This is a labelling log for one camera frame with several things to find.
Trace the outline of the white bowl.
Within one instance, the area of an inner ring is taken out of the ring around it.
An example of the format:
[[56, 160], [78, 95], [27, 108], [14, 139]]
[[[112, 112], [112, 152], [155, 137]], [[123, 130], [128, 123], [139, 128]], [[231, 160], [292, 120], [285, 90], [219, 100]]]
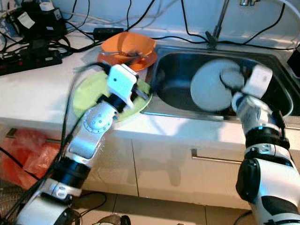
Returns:
[[193, 75], [190, 93], [203, 111], [218, 112], [231, 107], [233, 94], [223, 85], [228, 81], [235, 88], [241, 84], [240, 65], [233, 60], [217, 59], [203, 64]]

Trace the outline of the green plate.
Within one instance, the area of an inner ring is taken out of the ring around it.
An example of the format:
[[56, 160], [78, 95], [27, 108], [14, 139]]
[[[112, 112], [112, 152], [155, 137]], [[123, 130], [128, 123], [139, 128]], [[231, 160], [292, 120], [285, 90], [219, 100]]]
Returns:
[[[107, 88], [108, 75], [105, 72], [88, 75], [75, 88], [73, 92], [73, 100], [71, 103], [71, 114], [80, 117], [89, 108], [96, 105], [96, 101], [101, 96], [109, 94]], [[140, 113], [147, 107], [150, 101], [144, 101], [139, 97], [133, 99], [134, 107], [125, 109], [119, 116], [117, 121], [122, 122], [128, 118]]]

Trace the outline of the stainless steel sink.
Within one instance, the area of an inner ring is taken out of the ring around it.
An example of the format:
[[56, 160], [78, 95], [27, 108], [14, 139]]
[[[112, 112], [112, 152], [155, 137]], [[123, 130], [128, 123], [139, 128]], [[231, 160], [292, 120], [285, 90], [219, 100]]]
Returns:
[[243, 69], [258, 64], [273, 70], [273, 79], [263, 100], [279, 109], [290, 129], [300, 129], [300, 79], [294, 77], [271, 53], [209, 51], [189, 47], [159, 45], [157, 61], [148, 69], [153, 97], [144, 114], [176, 118], [239, 122], [232, 109], [219, 112], [201, 111], [193, 103], [189, 87], [193, 75], [210, 60], [227, 59]]

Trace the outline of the metal fork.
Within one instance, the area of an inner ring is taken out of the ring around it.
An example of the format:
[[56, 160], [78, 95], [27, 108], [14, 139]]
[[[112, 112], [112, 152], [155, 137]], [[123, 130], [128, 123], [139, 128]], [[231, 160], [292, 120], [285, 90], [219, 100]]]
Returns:
[[116, 55], [116, 56], [121, 56], [121, 57], [133, 57], [136, 56], [135, 53], [133, 52], [101, 52], [103, 55]]

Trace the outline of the orange plate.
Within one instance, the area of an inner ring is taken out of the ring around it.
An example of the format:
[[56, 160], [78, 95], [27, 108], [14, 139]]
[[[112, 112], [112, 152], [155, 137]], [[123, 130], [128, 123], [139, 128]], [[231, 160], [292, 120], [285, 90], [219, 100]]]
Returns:
[[[138, 51], [135, 47], [124, 47], [123, 52]], [[129, 68], [133, 69], [135, 72], [142, 71], [154, 64], [158, 60], [158, 54], [156, 52], [150, 52], [147, 58], [127, 58], [116, 55], [103, 55], [99, 54], [97, 60], [100, 62], [106, 62], [114, 66], [116, 64], [126, 64]]]

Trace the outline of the orange bowl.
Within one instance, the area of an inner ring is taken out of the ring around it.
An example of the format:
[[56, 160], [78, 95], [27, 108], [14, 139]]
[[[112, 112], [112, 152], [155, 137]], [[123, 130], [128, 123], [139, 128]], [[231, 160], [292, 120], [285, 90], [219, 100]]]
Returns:
[[142, 34], [125, 31], [108, 38], [101, 44], [103, 52], [122, 52], [124, 47], [135, 47], [138, 52], [149, 54], [154, 51], [156, 40]]

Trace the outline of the chrome sink faucet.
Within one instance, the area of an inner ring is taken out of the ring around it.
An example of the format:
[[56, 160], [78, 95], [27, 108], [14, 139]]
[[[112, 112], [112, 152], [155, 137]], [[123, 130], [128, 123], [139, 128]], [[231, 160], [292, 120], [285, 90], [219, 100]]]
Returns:
[[223, 24], [223, 20], [226, 15], [226, 12], [227, 12], [227, 7], [229, 5], [229, 2], [230, 2], [230, 0], [223, 1], [221, 13], [219, 15], [218, 22], [217, 22], [213, 32], [212, 33], [208, 32], [208, 31], [204, 32], [206, 39], [207, 39], [207, 45], [208, 45], [207, 48], [211, 51], [215, 51], [217, 49], [217, 45], [219, 42], [219, 35], [222, 30], [222, 24]]

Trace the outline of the flat black power adapter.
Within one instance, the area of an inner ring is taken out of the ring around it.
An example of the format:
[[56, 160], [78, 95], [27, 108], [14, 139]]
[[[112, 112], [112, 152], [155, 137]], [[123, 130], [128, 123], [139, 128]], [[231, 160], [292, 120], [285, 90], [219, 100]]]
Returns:
[[94, 28], [92, 36], [95, 40], [103, 41], [122, 32], [124, 28]]

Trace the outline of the black power strip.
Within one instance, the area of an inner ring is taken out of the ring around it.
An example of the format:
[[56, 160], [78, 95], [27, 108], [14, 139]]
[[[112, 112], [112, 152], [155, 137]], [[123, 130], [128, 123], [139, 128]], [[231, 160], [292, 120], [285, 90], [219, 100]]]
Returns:
[[42, 51], [38, 53], [26, 51], [0, 58], [0, 76], [58, 64], [62, 64], [62, 55], [59, 51]]

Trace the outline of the black power plug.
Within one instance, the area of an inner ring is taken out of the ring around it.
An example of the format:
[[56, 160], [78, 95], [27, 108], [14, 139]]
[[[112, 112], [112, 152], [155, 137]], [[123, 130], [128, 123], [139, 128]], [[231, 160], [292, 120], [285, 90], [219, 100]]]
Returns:
[[33, 39], [28, 47], [29, 52], [36, 57], [43, 56], [49, 51], [46, 39]]

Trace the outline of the white cabinet door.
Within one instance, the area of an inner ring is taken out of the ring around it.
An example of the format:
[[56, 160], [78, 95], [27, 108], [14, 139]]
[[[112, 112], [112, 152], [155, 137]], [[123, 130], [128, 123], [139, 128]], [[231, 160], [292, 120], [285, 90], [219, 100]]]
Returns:
[[[24, 127], [1, 126], [1, 135], [11, 128]], [[59, 131], [39, 131], [48, 138], [60, 139]], [[137, 195], [137, 180], [132, 141], [129, 138], [117, 136], [117, 131], [111, 129], [102, 142], [103, 147], [92, 160], [92, 169], [84, 182], [83, 189], [102, 191], [123, 195]]]

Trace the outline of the white drawer front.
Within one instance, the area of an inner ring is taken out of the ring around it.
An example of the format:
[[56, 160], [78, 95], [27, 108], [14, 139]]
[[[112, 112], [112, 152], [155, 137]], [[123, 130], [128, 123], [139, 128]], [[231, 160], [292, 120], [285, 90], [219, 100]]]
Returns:
[[140, 197], [208, 206], [249, 209], [235, 188], [238, 164], [192, 159], [199, 156], [242, 161], [243, 144], [215, 146], [132, 141]]

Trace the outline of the black charger with white label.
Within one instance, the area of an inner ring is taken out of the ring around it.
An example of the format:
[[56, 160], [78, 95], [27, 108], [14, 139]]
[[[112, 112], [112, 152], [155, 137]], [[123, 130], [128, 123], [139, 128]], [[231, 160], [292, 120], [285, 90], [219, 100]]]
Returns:
[[17, 34], [26, 40], [60, 39], [67, 33], [66, 22], [58, 7], [52, 11], [41, 11], [40, 2], [24, 1], [11, 13], [9, 18]]

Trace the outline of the red plastic bag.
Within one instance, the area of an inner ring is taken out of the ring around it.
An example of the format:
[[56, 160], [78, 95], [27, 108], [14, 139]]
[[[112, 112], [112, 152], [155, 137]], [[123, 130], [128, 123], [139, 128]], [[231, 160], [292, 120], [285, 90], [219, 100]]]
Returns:
[[0, 178], [23, 189], [45, 175], [60, 144], [47, 143], [47, 135], [35, 129], [19, 129], [15, 139], [4, 138], [0, 147]]

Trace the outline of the small white plug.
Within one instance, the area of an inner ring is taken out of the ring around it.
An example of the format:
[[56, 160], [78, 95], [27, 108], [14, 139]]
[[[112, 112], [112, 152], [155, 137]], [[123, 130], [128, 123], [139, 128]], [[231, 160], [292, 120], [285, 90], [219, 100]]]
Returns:
[[54, 4], [51, 1], [43, 1], [39, 3], [41, 11], [52, 11], [54, 10]]

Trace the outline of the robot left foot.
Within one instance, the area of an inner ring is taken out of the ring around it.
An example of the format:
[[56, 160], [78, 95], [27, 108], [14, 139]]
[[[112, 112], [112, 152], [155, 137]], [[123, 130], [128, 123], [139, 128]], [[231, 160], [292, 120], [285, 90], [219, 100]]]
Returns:
[[92, 225], [131, 225], [131, 219], [126, 215], [111, 214], [99, 219]]

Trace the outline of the chrome wall tap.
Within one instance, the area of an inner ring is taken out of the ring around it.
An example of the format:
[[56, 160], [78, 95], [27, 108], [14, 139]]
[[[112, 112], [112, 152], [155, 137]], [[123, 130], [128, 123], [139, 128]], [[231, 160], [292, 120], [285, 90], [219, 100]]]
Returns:
[[261, 0], [239, 0], [240, 6], [243, 7], [251, 7], [255, 6], [257, 2], [260, 2]]

